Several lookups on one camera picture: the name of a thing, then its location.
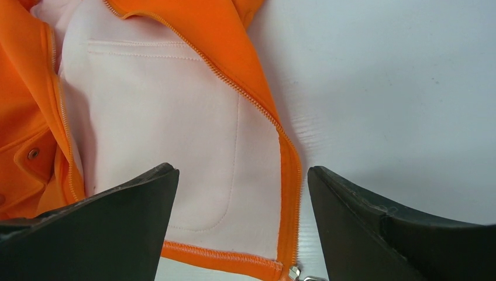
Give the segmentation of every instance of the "orange garment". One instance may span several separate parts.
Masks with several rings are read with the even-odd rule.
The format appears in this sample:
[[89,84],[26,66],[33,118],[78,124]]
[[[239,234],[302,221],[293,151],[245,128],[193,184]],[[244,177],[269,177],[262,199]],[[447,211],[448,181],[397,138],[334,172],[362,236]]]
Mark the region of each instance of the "orange garment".
[[[281,223],[276,261],[164,243],[162,255],[263,280],[287,280],[296,263],[301,166],[280,125],[246,28],[262,0],[111,0],[122,18],[147,16],[175,31],[212,71],[276,127],[281,150]],[[53,31],[27,0],[0,7],[0,218],[34,217],[85,197],[73,157],[64,96],[54,70]]]

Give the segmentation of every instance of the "orange zipper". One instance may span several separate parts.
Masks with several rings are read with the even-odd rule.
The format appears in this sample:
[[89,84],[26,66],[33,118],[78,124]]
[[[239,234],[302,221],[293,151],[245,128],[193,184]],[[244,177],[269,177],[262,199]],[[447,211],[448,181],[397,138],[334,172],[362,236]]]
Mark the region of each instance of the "orange zipper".
[[[108,7],[108,9],[117,17],[123,19],[124,13],[118,12],[108,0],[103,0],[105,5]],[[227,77],[223,72],[221,72],[207,57],[206,55],[203,54],[199,49],[197,49],[188,39],[186,39],[182,34],[180,34],[177,29],[175,29],[173,26],[171,26],[166,20],[164,20],[161,16],[157,15],[156,13],[151,13],[147,11],[133,11],[133,15],[138,15],[138,16],[147,16],[149,18],[152,18],[160,23],[162,23],[164,26],[168,27],[170,30],[172,30],[179,38],[181,38],[187,45],[189,45],[190,48],[192,48],[201,58],[202,60],[207,64],[207,66],[212,70],[212,72],[219,78],[221,79],[224,83],[226,83],[228,86],[233,88],[236,92],[238,92],[240,95],[242,95],[245,99],[247,99],[250,103],[252,103],[276,128],[277,132],[283,136],[284,140],[289,144],[291,150],[293,152],[296,152],[296,148],[291,142],[290,138],[288,135],[284,132],[283,127],[277,120],[265,109],[257,100],[255,100],[251,95],[249,95],[242,87],[237,85],[234,81],[232,81],[229,77]],[[291,257],[290,257],[290,264],[287,264],[287,261],[283,261],[283,271],[284,275],[281,277],[281,280],[287,280],[290,274],[290,267],[294,266],[297,264],[297,253],[298,253],[298,231],[299,231],[299,208],[300,208],[300,201],[301,201],[301,164],[299,162],[299,159],[296,161],[297,162],[297,180],[296,183],[290,183],[290,184],[297,184],[296,193],[295,194],[287,194],[288,198],[291,199],[293,198],[293,204],[289,203],[290,205],[294,206],[294,209],[292,211],[292,214],[290,214],[290,219],[294,222],[294,225],[292,226],[292,229],[289,229],[289,231],[293,232],[291,239],[287,242],[287,245],[285,245],[286,249],[289,249],[289,252],[291,252]]]
[[59,107],[60,107],[60,115],[62,117],[62,125],[64,127],[64,133],[66,134],[67,138],[67,145],[69,148],[69,158],[67,159],[68,161],[68,172],[67,172],[67,177],[68,177],[68,183],[69,183],[69,190],[71,192],[71,195],[74,199],[74,202],[78,202],[81,200],[79,196],[77,196],[77,193],[74,190],[74,185],[73,185],[73,148],[72,148],[72,143],[71,143],[71,134],[69,131],[69,124],[67,120],[67,113],[66,113],[66,105],[65,105],[65,99],[64,99],[64,93],[62,91],[62,86],[60,84],[60,79],[58,79],[57,73],[56,73],[56,63],[57,63],[57,49],[56,49],[56,44],[55,44],[55,34],[53,33],[53,29],[50,28],[50,42],[51,42],[51,50],[50,50],[50,61],[51,61],[51,69],[53,72],[56,74],[56,77],[53,81],[53,83],[57,84],[57,91],[58,91],[58,99],[59,99]]

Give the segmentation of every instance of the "snap button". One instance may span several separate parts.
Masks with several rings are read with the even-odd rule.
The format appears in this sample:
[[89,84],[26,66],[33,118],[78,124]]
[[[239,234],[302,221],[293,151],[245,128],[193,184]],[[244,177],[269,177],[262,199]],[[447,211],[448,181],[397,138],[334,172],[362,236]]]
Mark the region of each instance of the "snap button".
[[40,149],[39,148],[33,148],[31,151],[27,154],[27,158],[29,160],[33,160],[34,158],[38,157],[40,155]]

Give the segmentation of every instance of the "jacket sleeve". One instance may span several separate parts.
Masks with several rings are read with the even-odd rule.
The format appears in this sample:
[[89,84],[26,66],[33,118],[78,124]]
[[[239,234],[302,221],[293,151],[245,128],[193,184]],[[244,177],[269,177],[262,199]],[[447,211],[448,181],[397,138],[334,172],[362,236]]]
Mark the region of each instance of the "jacket sleeve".
[[232,0],[236,7],[237,14],[243,22],[244,28],[248,28],[253,20],[253,16],[262,6],[264,0]]

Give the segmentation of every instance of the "zipper pull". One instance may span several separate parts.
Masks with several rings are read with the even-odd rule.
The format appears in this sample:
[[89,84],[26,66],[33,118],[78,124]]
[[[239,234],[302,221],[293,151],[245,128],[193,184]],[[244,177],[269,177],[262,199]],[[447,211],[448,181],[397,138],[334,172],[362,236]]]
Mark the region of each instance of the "zipper pull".
[[[290,267],[290,279],[293,281],[300,281],[299,275],[301,274],[301,270],[297,266],[292,266]],[[324,278],[320,277],[314,277],[314,276],[307,276],[303,281],[327,281]]]

